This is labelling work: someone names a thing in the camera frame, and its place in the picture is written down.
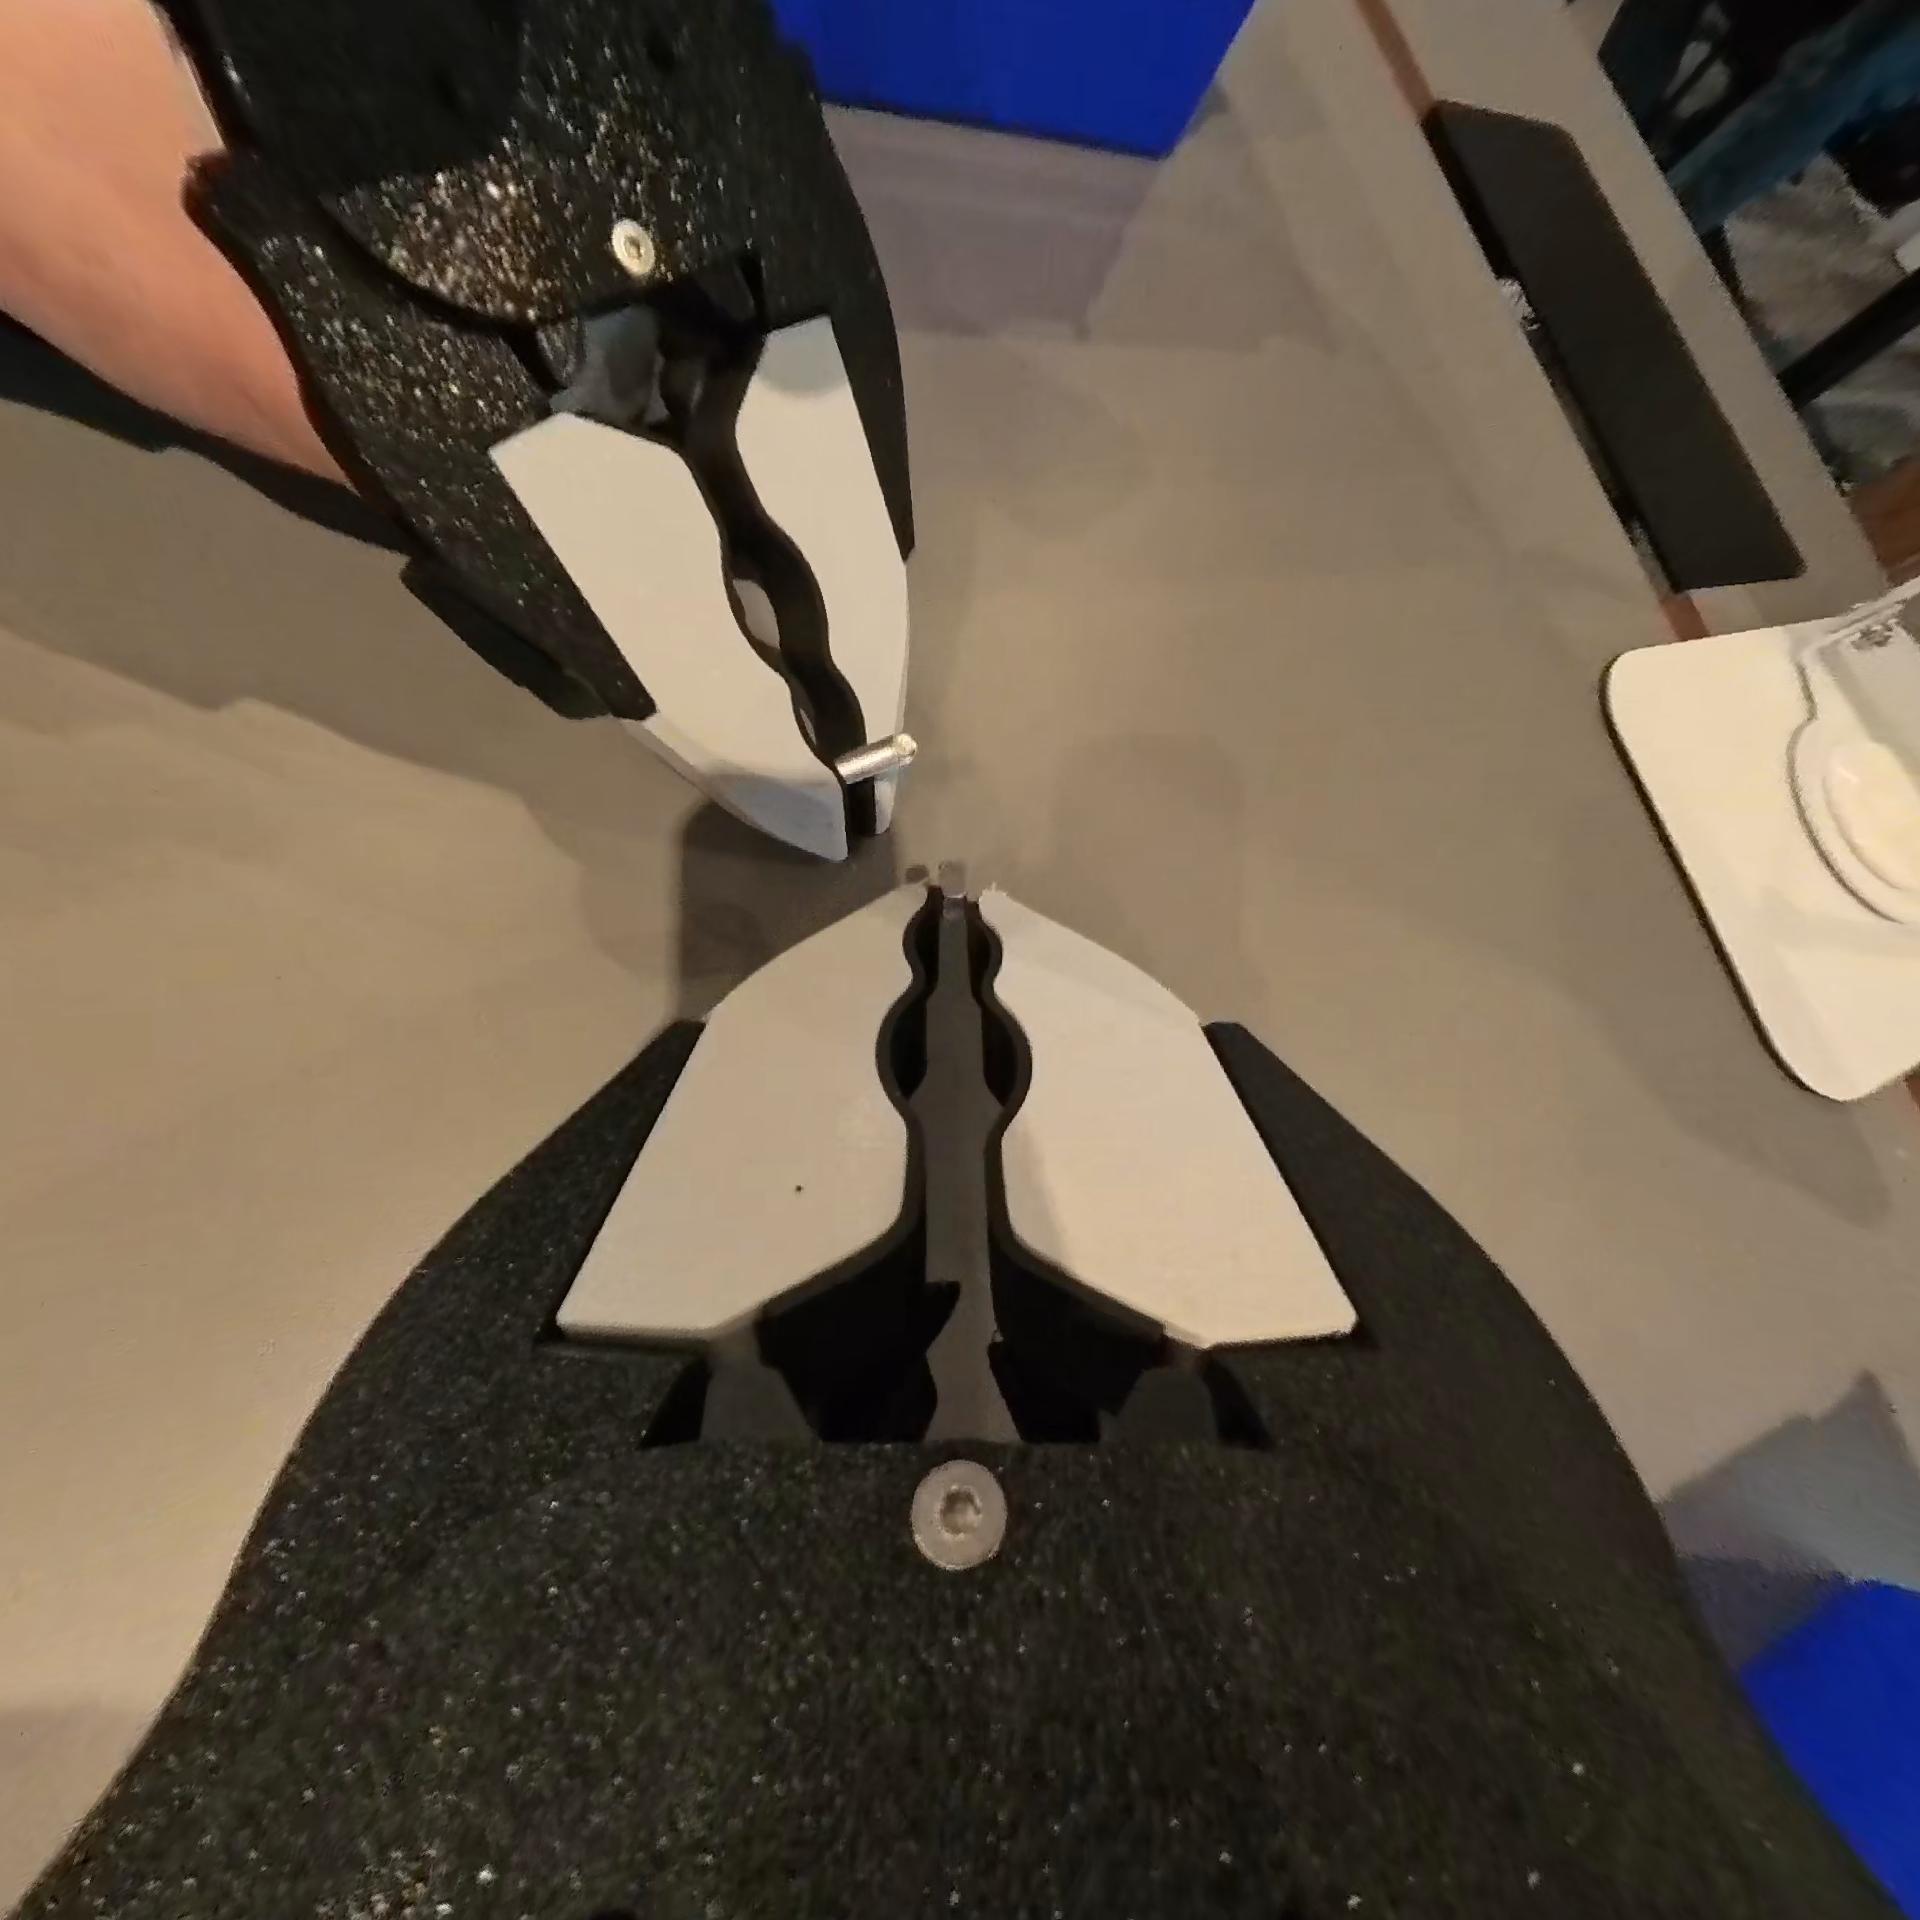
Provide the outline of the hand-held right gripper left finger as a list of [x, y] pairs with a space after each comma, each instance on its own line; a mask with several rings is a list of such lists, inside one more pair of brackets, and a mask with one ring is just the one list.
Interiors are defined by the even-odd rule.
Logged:
[[559, 1302], [559, 1337], [684, 1359], [709, 1442], [919, 1442], [958, 1285], [928, 1274], [909, 1097], [940, 907], [903, 884], [720, 999]]

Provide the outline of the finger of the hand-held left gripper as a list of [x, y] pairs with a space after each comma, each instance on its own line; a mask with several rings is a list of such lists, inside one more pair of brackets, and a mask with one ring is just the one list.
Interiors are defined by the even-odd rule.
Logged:
[[735, 453], [774, 533], [733, 562], [740, 615], [786, 675], [800, 738], [800, 762], [742, 813], [760, 833], [887, 833], [901, 769], [860, 782], [835, 769], [906, 726], [908, 575], [830, 317], [766, 339]]
[[654, 701], [630, 730], [740, 822], [845, 860], [845, 788], [735, 617], [718, 525], [679, 453], [555, 413], [493, 444], [491, 463]]

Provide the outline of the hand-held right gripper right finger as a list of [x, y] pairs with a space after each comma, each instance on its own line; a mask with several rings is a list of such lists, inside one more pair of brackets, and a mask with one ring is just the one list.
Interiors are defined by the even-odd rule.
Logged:
[[1226, 1359], [1359, 1315], [1198, 1013], [1002, 887], [971, 902], [991, 1381], [1027, 1442], [1253, 1442]]

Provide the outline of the blue plastic bin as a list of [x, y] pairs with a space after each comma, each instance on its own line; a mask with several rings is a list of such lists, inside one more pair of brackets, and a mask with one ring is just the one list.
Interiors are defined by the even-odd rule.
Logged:
[[832, 105], [1165, 157], [1250, 3], [774, 3]]
[[1739, 1666], [1747, 1700], [1903, 1915], [1917, 1915], [1917, 1593], [1859, 1581]]

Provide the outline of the person's left hand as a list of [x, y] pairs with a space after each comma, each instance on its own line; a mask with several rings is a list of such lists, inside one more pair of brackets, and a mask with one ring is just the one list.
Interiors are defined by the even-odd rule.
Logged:
[[154, 5], [3, 5], [7, 317], [149, 409], [344, 486], [274, 323], [188, 210], [216, 151]]

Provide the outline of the black rubber mat strip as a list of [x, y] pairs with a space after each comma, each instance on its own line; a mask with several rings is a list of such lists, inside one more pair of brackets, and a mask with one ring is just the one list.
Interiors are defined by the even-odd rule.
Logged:
[[1572, 135], [1452, 101], [1423, 135], [1652, 583], [1800, 578], [1799, 543]]

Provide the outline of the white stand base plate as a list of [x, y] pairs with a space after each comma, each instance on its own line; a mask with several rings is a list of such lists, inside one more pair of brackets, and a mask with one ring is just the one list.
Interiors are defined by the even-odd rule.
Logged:
[[1616, 745], [1768, 1051], [1853, 1102], [1917, 1067], [1917, 581], [1629, 651]]

